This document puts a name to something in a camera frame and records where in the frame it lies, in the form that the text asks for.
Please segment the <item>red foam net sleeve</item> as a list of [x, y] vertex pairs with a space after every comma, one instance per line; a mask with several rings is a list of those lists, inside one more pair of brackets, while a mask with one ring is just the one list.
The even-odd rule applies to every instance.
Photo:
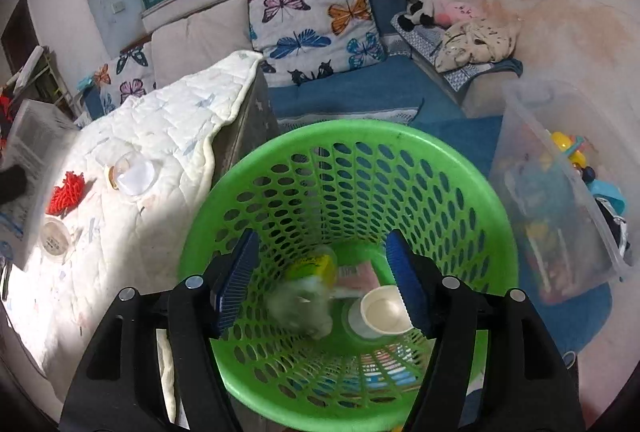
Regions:
[[64, 215], [77, 208], [85, 195], [86, 181], [82, 174], [66, 172], [61, 186], [55, 186], [47, 206], [47, 215]]

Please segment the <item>white milk carton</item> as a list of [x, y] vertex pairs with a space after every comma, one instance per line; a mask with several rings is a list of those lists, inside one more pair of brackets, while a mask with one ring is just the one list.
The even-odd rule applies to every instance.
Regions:
[[53, 185], [78, 133], [52, 104], [25, 100], [17, 111], [1, 164], [24, 170], [26, 192], [1, 208], [1, 256], [21, 270], [37, 243]]

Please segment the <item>white paper ball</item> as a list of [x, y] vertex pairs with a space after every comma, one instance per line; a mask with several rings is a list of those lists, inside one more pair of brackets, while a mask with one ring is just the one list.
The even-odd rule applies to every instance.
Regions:
[[320, 340], [332, 331], [331, 289], [319, 277], [281, 282], [266, 304], [278, 325], [294, 334]]

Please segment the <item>green label plastic bottle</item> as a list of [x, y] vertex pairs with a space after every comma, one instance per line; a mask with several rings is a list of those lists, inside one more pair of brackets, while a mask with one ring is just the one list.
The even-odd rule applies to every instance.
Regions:
[[329, 246], [318, 246], [294, 261], [285, 272], [285, 279], [303, 280], [317, 278], [326, 288], [332, 288], [337, 281], [337, 256]]

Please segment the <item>round white lid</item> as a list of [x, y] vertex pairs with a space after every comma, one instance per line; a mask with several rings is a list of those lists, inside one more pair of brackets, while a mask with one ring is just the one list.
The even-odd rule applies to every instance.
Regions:
[[47, 256], [55, 259], [64, 258], [70, 248], [70, 234], [58, 218], [46, 216], [40, 228], [39, 244]]

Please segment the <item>small clear plastic container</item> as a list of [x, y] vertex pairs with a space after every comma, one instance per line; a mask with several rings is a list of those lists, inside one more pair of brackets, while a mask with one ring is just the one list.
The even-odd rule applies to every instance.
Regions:
[[108, 171], [112, 187], [129, 197], [137, 197], [147, 192], [156, 178], [154, 162], [135, 150], [118, 158]]

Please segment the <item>white quilted blanket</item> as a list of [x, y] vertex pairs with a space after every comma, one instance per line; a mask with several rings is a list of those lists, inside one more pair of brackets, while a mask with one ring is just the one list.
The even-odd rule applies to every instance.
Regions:
[[10, 364], [51, 419], [120, 289], [172, 287], [194, 215], [213, 185], [219, 132], [238, 120], [262, 55], [213, 66], [130, 97], [84, 128], [55, 106], [21, 106], [4, 161], [27, 175], [1, 210]]

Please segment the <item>left butterfly print pillow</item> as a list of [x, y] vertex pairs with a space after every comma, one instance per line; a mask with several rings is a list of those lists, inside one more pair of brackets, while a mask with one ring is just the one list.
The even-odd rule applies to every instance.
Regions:
[[151, 43], [138, 45], [110, 62], [92, 76], [91, 92], [98, 94], [98, 116], [109, 114], [129, 97], [142, 97], [156, 89]]

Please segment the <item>butterfly print pillow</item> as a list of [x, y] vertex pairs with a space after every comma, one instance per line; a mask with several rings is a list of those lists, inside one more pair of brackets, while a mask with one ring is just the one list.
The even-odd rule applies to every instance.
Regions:
[[91, 92], [98, 94], [98, 116], [109, 114], [129, 97], [142, 97], [156, 89], [151, 43], [138, 45], [110, 62], [92, 76]]
[[370, 0], [251, 0], [250, 40], [270, 88], [299, 86], [386, 59]]

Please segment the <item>green perforated waste basket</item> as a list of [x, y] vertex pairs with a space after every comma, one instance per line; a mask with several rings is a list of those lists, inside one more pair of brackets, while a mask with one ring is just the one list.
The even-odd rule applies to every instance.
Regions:
[[204, 272], [254, 230], [260, 259], [238, 319], [213, 345], [230, 394], [302, 431], [385, 431], [410, 412], [433, 349], [412, 330], [366, 340], [331, 311], [314, 340], [282, 328], [267, 296], [294, 262], [320, 246], [337, 264], [373, 268], [393, 282], [385, 241], [400, 230], [412, 250], [478, 292], [518, 284], [511, 226], [495, 191], [469, 160], [436, 137], [374, 120], [316, 123], [270, 140], [224, 175], [198, 211], [179, 264]]

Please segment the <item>beige plain pillow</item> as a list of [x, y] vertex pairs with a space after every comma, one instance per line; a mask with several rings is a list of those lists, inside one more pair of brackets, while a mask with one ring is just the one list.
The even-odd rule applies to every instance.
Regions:
[[247, 0], [229, 0], [158, 28], [151, 53], [158, 88], [251, 50]]

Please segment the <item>clear plastic toy bin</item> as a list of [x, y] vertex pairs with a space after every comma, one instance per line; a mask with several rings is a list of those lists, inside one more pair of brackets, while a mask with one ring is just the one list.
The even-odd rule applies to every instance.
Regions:
[[506, 82], [489, 181], [537, 287], [558, 304], [639, 269], [639, 163], [573, 85]]

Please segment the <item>right butterfly print pillow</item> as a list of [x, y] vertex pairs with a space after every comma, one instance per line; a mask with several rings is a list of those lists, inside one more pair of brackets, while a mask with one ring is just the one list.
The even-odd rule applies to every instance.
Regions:
[[270, 88], [299, 86], [386, 59], [370, 0], [251, 0], [250, 40]]

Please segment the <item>spotted beige cloth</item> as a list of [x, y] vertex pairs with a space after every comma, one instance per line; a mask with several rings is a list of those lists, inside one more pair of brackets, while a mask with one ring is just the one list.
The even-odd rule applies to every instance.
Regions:
[[495, 64], [509, 58], [520, 34], [519, 22], [474, 18], [457, 22], [442, 35], [435, 69], [448, 72], [466, 65]]

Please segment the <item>pink plush toy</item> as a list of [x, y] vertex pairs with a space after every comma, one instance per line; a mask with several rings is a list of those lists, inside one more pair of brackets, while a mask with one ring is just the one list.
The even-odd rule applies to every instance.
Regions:
[[448, 29], [457, 22], [467, 22], [484, 16], [484, 10], [470, 3], [459, 1], [439, 2], [434, 9], [434, 23], [444, 29]]

